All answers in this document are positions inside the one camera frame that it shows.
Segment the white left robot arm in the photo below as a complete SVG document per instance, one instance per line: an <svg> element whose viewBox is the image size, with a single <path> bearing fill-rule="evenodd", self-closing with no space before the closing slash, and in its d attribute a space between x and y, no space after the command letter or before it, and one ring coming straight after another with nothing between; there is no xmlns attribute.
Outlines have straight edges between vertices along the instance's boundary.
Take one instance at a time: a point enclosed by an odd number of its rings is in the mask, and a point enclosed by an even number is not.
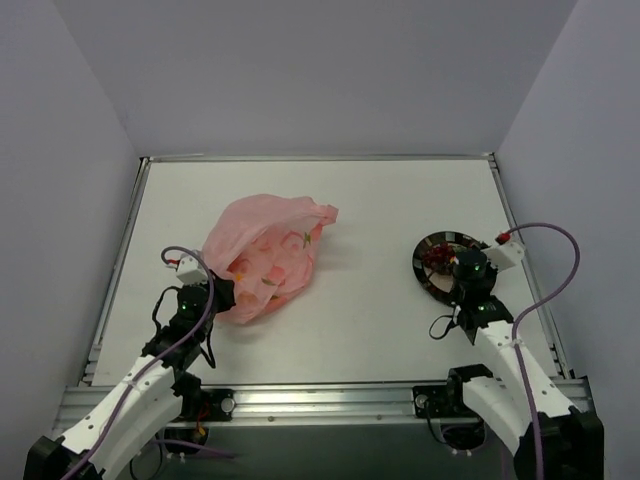
<svg viewBox="0 0 640 480"><path fill-rule="evenodd" d="M38 439L25 479L115 479L155 434L190 419L204 402L201 380L188 372L203 355L215 316L235 305L234 282L215 277L177 289L176 313L158 328L124 378L58 438Z"/></svg>

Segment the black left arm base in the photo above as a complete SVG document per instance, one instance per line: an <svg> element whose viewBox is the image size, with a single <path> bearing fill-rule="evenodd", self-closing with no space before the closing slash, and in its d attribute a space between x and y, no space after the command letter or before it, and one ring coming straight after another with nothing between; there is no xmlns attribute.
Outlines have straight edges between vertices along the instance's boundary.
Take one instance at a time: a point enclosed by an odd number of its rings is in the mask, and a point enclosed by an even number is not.
<svg viewBox="0 0 640 480"><path fill-rule="evenodd" d="M209 437L206 423L229 422L236 402L235 391L227 388L199 389L194 394L183 398L183 405L178 423L187 423L187 427L167 428L163 434L164 440L178 440L187 443L205 445Z"/></svg>

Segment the dark red fake grapes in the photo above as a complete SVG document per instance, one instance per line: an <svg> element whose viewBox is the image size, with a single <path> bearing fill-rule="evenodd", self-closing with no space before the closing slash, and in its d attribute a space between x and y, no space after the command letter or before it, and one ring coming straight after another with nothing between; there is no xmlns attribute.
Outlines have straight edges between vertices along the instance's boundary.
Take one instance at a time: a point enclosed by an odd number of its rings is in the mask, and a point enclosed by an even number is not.
<svg viewBox="0 0 640 480"><path fill-rule="evenodd" d="M436 269L449 265L455 257L458 248L450 243L441 243L429 247L422 256L422 262L428 268Z"/></svg>

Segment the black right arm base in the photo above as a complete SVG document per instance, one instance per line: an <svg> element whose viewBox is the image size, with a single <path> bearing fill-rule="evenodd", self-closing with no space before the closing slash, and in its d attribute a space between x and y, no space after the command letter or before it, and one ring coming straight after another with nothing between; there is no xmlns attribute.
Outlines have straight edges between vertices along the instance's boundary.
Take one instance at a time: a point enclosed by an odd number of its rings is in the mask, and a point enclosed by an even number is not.
<svg viewBox="0 0 640 480"><path fill-rule="evenodd" d="M485 423L466 406L452 400L444 384L416 385L412 388L414 415L426 421L429 433L453 453L471 455L483 447L488 430Z"/></svg>

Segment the pink plastic bag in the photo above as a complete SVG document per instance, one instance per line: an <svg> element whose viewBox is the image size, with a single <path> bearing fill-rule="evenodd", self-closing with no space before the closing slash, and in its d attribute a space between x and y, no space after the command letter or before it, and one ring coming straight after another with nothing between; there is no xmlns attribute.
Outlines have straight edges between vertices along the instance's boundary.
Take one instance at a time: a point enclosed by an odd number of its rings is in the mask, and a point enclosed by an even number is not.
<svg viewBox="0 0 640 480"><path fill-rule="evenodd" d="M299 295L311 282L322 231L338 213L310 197L270 194L227 206L202 247L206 265L234 282L235 306L216 318L245 325Z"/></svg>

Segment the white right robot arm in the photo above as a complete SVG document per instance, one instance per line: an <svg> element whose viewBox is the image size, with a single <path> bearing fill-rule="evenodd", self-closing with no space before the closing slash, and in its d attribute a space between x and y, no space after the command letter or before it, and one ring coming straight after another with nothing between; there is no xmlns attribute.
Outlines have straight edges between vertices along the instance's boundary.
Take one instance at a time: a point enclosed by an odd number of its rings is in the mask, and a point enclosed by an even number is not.
<svg viewBox="0 0 640 480"><path fill-rule="evenodd" d="M452 261L454 320L481 361L450 371L444 400L471 410L499 437L519 479L602 479L604 426L551 380L492 293L496 270L470 249Z"/></svg>

